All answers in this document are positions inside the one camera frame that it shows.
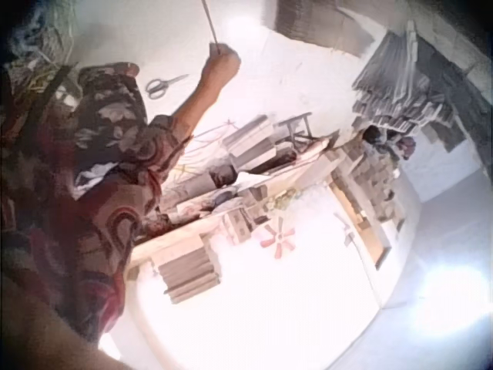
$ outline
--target wooden plank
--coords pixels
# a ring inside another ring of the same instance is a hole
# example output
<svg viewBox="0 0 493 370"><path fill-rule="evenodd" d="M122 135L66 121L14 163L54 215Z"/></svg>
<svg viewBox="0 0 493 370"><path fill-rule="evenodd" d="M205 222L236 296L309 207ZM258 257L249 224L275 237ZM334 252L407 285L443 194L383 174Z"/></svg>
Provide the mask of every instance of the wooden plank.
<svg viewBox="0 0 493 370"><path fill-rule="evenodd" d="M194 297L194 296L196 296L196 295L198 295L204 291L208 291L209 289L219 285L220 282L221 282L220 279L218 277L216 277L214 280L208 281L204 285L200 285L199 287L197 287L191 291L188 291L185 294L182 294L178 297L172 298L171 302L174 304L178 304L180 302L183 302L183 301L185 301L191 297Z"/></svg>
<svg viewBox="0 0 493 370"><path fill-rule="evenodd" d="M200 248L203 248L202 239L199 235L194 235L193 237L188 237L187 239L182 240L171 247L165 248L160 252L153 254L153 263L155 266L161 266Z"/></svg>
<svg viewBox="0 0 493 370"><path fill-rule="evenodd" d="M169 288L166 293L171 298L178 297L179 295L185 294L186 292L191 291L200 285L204 285L206 282L214 280L215 278L217 278L217 274L214 271L204 271L200 275L196 275L173 288Z"/></svg>
<svg viewBox="0 0 493 370"><path fill-rule="evenodd" d="M159 272L166 282L168 288L173 288L178 284L182 284L184 281L197 277L203 274L205 271L209 270L213 271L214 265L210 261L206 261L193 266L193 268L184 268L174 271L167 271L166 269L162 269Z"/></svg>
<svg viewBox="0 0 493 370"><path fill-rule="evenodd" d="M184 256L170 261L167 264L162 264L159 269L166 268L168 270L176 270L177 268L183 268L183 266L189 266L189 264L197 262L207 262L209 255L206 252L206 248L200 248L192 253L185 254Z"/></svg>
<svg viewBox="0 0 493 370"><path fill-rule="evenodd" d="M179 229L170 231L160 237L155 237L154 239L136 245L133 248L128 268L138 266L158 252L164 251L174 244L181 243L185 239L212 232L219 226L221 217L222 214L213 214L187 224Z"/></svg>

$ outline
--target bright light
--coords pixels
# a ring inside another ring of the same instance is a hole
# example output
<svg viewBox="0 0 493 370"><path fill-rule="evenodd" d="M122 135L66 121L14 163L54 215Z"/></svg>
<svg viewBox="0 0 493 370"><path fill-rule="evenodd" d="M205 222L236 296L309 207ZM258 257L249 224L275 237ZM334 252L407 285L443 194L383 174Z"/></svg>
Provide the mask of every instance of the bright light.
<svg viewBox="0 0 493 370"><path fill-rule="evenodd" d="M430 274L417 324L429 335L447 335L474 324L492 312L488 283L475 270L460 267Z"/></svg>
<svg viewBox="0 0 493 370"><path fill-rule="evenodd" d="M234 41L258 41L264 33L260 23L245 15L232 17L227 23L227 35Z"/></svg>
<svg viewBox="0 0 493 370"><path fill-rule="evenodd" d="M116 347L116 344L109 333L103 334L101 339L99 339L99 350L105 352L109 357L113 357L117 361L122 358L122 354Z"/></svg>

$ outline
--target bundle of sticks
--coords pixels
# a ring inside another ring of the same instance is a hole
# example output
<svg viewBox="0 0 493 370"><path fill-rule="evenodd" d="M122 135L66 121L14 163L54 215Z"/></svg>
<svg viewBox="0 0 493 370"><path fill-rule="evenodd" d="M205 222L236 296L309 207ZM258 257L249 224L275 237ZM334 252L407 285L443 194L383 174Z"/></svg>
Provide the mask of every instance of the bundle of sticks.
<svg viewBox="0 0 493 370"><path fill-rule="evenodd" d="M429 122L451 127L454 110L430 79L416 70L418 39L413 22L404 36L388 32L353 83L359 92L353 111L368 124L414 135Z"/></svg>

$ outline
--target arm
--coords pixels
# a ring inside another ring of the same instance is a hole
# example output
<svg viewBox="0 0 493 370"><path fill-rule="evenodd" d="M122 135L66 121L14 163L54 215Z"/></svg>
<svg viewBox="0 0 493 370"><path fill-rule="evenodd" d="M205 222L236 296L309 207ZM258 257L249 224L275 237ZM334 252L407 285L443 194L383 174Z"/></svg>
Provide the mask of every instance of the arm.
<svg viewBox="0 0 493 370"><path fill-rule="evenodd" d="M210 44L210 56L193 94L173 114L179 125L175 136L181 140L192 135L204 113L217 101L223 87L238 73L240 58L225 44Z"/></svg>

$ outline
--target stacked wooden pieces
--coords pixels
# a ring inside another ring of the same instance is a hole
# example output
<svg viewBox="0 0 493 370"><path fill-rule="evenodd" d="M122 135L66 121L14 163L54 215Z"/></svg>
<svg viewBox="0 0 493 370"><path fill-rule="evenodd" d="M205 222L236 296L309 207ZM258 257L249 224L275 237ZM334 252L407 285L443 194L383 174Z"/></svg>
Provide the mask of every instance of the stacked wooden pieces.
<svg viewBox="0 0 493 370"><path fill-rule="evenodd" d="M454 110L445 96L431 89L430 79L416 70L418 40L413 22L406 36L389 32L357 77L360 96L353 111L369 124L414 135L430 122L451 127Z"/></svg>
<svg viewBox="0 0 493 370"><path fill-rule="evenodd" d="M270 141L273 125L266 116L246 124L223 140L236 171L248 171L276 156Z"/></svg>
<svg viewBox="0 0 493 370"><path fill-rule="evenodd" d="M168 289L171 302L178 304L220 283L213 252L199 236L165 248L153 255Z"/></svg>

